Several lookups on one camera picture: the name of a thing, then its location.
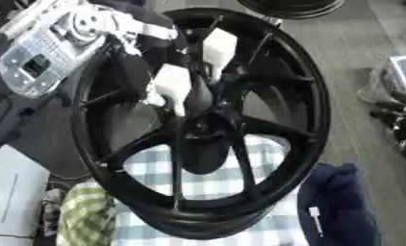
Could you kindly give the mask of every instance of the floor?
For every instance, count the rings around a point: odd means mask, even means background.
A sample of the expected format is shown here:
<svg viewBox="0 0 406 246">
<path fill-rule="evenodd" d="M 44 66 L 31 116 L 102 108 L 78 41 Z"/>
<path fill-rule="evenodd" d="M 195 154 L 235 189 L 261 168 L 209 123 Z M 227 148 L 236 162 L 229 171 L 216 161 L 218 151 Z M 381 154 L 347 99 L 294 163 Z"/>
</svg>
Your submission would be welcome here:
<svg viewBox="0 0 406 246">
<path fill-rule="evenodd" d="M 329 87 L 333 126 L 322 161 L 356 162 L 368 203 L 376 214 L 385 245 L 406 246 L 406 161 L 368 117 L 369 106 L 357 90 L 368 69 L 391 55 L 406 55 L 406 8 L 400 0 L 347 0 L 321 18 L 286 21 L 285 31 L 301 42 L 316 60 Z M 207 6 L 243 11 L 234 0 L 163 0 L 157 10 Z M 79 176 L 81 165 L 69 133 L 68 111 L 53 102 L 48 111 L 24 129 L 14 143 L 57 174 Z"/>
</svg>

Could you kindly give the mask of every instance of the checkered cloth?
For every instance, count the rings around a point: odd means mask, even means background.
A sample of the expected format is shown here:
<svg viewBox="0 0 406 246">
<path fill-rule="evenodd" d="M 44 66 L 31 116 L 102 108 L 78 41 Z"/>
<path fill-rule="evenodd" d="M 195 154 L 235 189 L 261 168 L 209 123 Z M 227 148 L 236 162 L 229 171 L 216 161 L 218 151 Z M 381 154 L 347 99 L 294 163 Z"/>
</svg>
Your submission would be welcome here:
<svg viewBox="0 0 406 246">
<path fill-rule="evenodd" d="M 280 138 L 248 135 L 245 139 L 254 176 L 259 183 L 282 162 L 289 144 Z M 169 149 L 160 145 L 129 158 L 126 171 L 139 182 L 171 195 Z M 209 175 L 183 171 L 184 195 L 207 200 L 241 192 L 242 174 L 234 153 Z M 78 184 L 67 194 L 62 206 L 59 246 L 306 246 L 297 216 L 297 190 L 279 201 L 260 222 L 239 234 L 221 239 L 197 241 L 163 234 L 146 225 L 128 207 L 113 198 L 95 181 Z"/>
<path fill-rule="evenodd" d="M 289 151 L 283 139 L 248 135 L 245 139 L 257 183 L 281 163 Z M 145 150 L 129 158 L 125 170 L 142 184 L 171 195 L 170 152 L 166 145 Z M 231 151 L 227 161 L 208 175 L 193 175 L 183 170 L 183 190 L 187 199 L 208 200 L 239 193 L 243 181 L 238 161 Z M 308 245 L 297 216 L 297 190 L 279 201 L 274 209 L 253 227 L 221 239 L 197 241 L 172 237 L 146 225 L 128 207 L 116 203 L 112 246 L 305 246 Z"/>
</svg>

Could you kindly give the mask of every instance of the wire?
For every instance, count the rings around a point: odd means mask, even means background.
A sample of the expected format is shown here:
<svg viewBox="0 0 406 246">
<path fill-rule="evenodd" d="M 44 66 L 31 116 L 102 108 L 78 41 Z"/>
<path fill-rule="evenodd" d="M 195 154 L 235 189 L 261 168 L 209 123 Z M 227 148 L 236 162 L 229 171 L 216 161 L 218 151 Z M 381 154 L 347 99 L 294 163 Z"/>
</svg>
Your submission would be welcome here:
<svg viewBox="0 0 406 246">
<path fill-rule="evenodd" d="M 30 240 L 35 238 L 33 235 L 0 234 L 0 236 L 14 237 L 14 238 L 19 238 L 19 239 L 30 239 Z"/>
</svg>

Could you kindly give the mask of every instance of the navy cloth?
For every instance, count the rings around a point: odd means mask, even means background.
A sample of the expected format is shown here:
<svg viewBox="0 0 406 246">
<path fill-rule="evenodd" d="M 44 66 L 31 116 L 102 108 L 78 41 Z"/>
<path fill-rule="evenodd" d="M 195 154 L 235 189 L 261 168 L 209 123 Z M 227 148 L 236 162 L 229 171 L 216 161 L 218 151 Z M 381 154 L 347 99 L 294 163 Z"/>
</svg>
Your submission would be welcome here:
<svg viewBox="0 0 406 246">
<path fill-rule="evenodd" d="M 319 163 L 300 187 L 299 219 L 310 246 L 380 246 L 381 238 L 368 210 L 355 164 Z M 309 208 L 318 207 L 323 235 Z"/>
</svg>

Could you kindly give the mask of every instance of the rim lip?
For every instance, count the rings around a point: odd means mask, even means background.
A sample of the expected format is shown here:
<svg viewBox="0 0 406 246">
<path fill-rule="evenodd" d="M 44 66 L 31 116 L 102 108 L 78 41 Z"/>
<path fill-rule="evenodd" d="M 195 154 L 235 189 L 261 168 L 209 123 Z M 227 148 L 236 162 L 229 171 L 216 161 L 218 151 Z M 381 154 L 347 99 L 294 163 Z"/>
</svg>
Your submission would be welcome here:
<svg viewBox="0 0 406 246">
<path fill-rule="evenodd" d="M 296 188 L 300 183 L 309 175 L 310 171 L 313 169 L 315 164 L 317 163 L 317 160 L 322 153 L 325 144 L 327 142 L 328 134 L 329 134 L 329 128 L 330 128 L 330 105 L 329 105 L 329 96 L 328 96 L 328 91 L 324 83 L 324 79 L 317 69 L 316 64 L 308 55 L 308 53 L 302 48 L 302 46 L 297 43 L 292 37 L 287 35 L 286 33 L 276 29 L 269 23 L 265 23 L 263 20 L 260 20 L 258 18 L 255 18 L 253 16 L 244 14 L 244 13 L 239 13 L 239 12 L 232 12 L 232 11 L 227 11 L 227 10 L 221 10 L 221 9 L 207 9 L 207 8 L 198 8 L 198 9 L 186 9 L 186 10 L 179 10 L 179 11 L 173 11 L 173 12 L 167 12 L 166 15 L 173 17 L 176 15 L 184 15 L 185 14 L 206 14 L 206 15 L 211 15 L 214 13 L 219 13 L 223 15 L 227 14 L 234 14 L 236 17 L 242 17 L 245 19 L 249 19 L 252 22 L 255 22 L 256 19 L 259 20 L 259 23 L 262 27 L 265 27 L 267 29 L 270 29 L 273 32 L 276 32 L 277 35 L 275 37 L 280 37 L 281 40 L 279 40 L 281 43 L 284 43 L 286 45 L 286 50 L 292 50 L 294 51 L 293 54 L 296 56 L 300 57 L 300 60 L 297 60 L 298 63 L 301 64 L 304 69 L 306 68 L 307 71 L 309 71 L 312 76 L 315 78 L 315 81 L 313 82 L 313 87 L 315 88 L 314 91 L 319 94 L 319 100 L 315 101 L 314 103 L 318 105 L 319 109 L 319 115 L 320 118 L 316 119 L 316 125 L 318 126 L 316 130 L 316 142 L 319 144 L 315 144 L 314 147 L 310 147 L 307 152 L 307 158 L 305 160 L 302 160 L 300 164 L 297 166 L 297 172 L 293 174 L 288 182 L 285 182 L 284 184 L 277 185 L 268 196 L 264 197 L 261 199 L 258 203 L 256 203 L 253 208 L 250 208 L 249 206 L 241 206 L 240 208 L 237 208 L 233 211 L 230 211 L 229 214 L 226 214 L 224 216 L 218 216 L 214 215 L 211 213 L 210 209 L 208 209 L 208 212 L 205 213 L 175 213 L 171 209 L 166 209 L 166 208 L 161 208 L 158 206 L 148 206 L 147 203 L 142 203 L 140 201 L 136 201 L 134 198 L 130 199 L 130 197 L 124 197 L 124 194 L 122 190 L 120 190 L 122 187 L 118 188 L 115 187 L 111 182 L 108 182 L 109 176 L 112 176 L 112 174 L 108 174 L 105 170 L 102 170 L 97 163 L 94 162 L 93 157 L 94 151 L 92 149 L 90 137 L 89 137 L 89 131 L 88 131 L 88 125 L 85 121 L 85 118 L 83 117 L 83 113 L 81 112 L 79 106 L 80 106 L 80 98 L 78 100 L 74 100 L 73 102 L 73 108 L 72 108 L 72 115 L 71 115 L 71 128 L 72 128 L 72 134 L 74 141 L 76 143 L 77 149 L 79 151 L 79 154 L 81 156 L 81 159 L 83 160 L 84 164 L 87 166 L 89 171 L 92 173 L 94 179 L 100 183 L 106 190 L 108 190 L 115 198 L 119 199 L 121 202 L 126 204 L 127 206 L 132 207 L 138 212 L 143 212 L 143 213 L 149 213 L 151 217 L 157 218 L 159 216 L 161 217 L 166 217 L 170 218 L 173 220 L 177 221 L 186 221 L 186 220 L 195 220 L 195 221 L 208 221 L 208 220 L 228 220 L 235 218 L 237 216 L 244 216 L 244 215 L 249 215 L 256 210 L 261 210 L 261 209 L 267 209 L 268 204 L 274 204 L 280 199 L 282 199 L 285 195 L 287 195 L 289 192 L 291 192 L 294 188 Z M 87 84 L 89 81 L 94 81 L 95 76 L 93 76 L 92 80 L 85 78 L 86 82 L 85 83 L 80 83 L 77 88 L 76 95 L 82 95 L 84 93 L 84 90 L 88 85 Z"/>
<path fill-rule="evenodd" d="M 309 8 L 309 10 L 298 10 L 296 11 L 272 11 L 270 8 L 259 6 L 253 1 L 250 0 L 238 0 L 242 5 L 247 7 L 248 9 L 258 12 L 261 14 L 265 14 L 270 17 L 275 18 L 282 18 L 282 19 L 307 19 L 307 18 L 315 18 L 330 12 L 335 11 L 337 8 L 343 5 L 344 0 L 335 0 L 333 3 L 328 5 L 323 5 L 319 8 Z M 306 6 L 302 5 L 295 5 L 292 6 L 294 8 L 303 8 Z"/>
</svg>

